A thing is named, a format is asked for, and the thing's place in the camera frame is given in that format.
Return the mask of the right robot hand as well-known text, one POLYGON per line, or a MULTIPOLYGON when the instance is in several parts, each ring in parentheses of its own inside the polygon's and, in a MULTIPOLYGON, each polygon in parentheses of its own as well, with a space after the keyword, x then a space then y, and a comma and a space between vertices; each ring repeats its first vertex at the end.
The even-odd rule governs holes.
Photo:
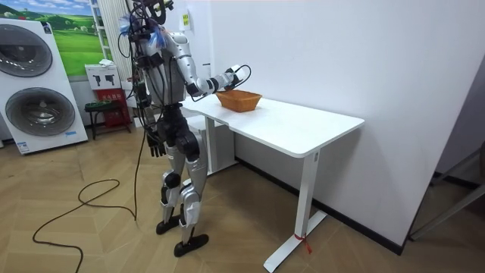
POLYGON ((224 87, 224 90, 235 89, 246 79, 246 72, 244 71, 243 66, 238 64, 228 68, 225 74, 229 77, 230 81, 224 87))

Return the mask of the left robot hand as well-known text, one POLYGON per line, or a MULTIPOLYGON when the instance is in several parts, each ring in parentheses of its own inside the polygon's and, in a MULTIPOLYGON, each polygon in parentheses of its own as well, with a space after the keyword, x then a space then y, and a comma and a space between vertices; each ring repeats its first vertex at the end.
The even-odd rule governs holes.
POLYGON ((146 141, 149 145, 151 156, 162 157, 165 155, 164 140, 158 135, 158 132, 151 128, 146 129, 145 132, 147 133, 146 141))

